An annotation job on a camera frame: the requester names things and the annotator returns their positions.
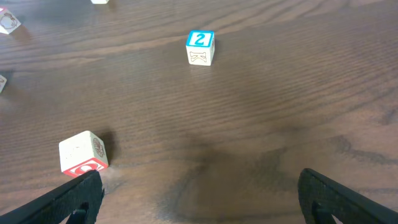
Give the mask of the blue number 2 block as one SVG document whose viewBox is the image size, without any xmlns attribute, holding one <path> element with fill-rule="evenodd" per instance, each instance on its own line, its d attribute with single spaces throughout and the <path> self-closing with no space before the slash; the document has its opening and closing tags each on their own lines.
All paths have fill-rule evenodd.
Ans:
<svg viewBox="0 0 398 224">
<path fill-rule="evenodd" d="M 190 65 L 210 66 L 215 53 L 215 33 L 212 30 L 191 30 L 185 46 Z"/>
</svg>

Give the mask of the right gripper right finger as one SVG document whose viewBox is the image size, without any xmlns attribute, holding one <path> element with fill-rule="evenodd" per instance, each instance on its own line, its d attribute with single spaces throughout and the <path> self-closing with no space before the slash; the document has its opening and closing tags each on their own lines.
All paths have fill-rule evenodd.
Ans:
<svg viewBox="0 0 398 224">
<path fill-rule="evenodd" d="M 397 212 L 309 168 L 300 173 L 298 200 L 306 224 L 397 223 Z"/>
</svg>

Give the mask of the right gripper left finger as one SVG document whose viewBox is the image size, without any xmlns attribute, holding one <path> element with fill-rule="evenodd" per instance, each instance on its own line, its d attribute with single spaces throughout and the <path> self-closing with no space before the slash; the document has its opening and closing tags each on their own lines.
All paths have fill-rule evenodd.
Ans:
<svg viewBox="0 0 398 224">
<path fill-rule="evenodd" d="M 95 223 L 104 197 L 100 173 L 90 170 L 1 215 L 1 223 Z"/>
</svg>

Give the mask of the red letter A block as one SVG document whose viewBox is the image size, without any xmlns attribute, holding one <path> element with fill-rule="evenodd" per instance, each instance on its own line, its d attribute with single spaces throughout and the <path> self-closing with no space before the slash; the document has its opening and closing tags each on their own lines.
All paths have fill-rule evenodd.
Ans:
<svg viewBox="0 0 398 224">
<path fill-rule="evenodd" d="M 16 30 L 21 23 L 16 16 L 8 9 L 1 7 L 0 11 L 0 33 L 10 34 Z"/>
</svg>

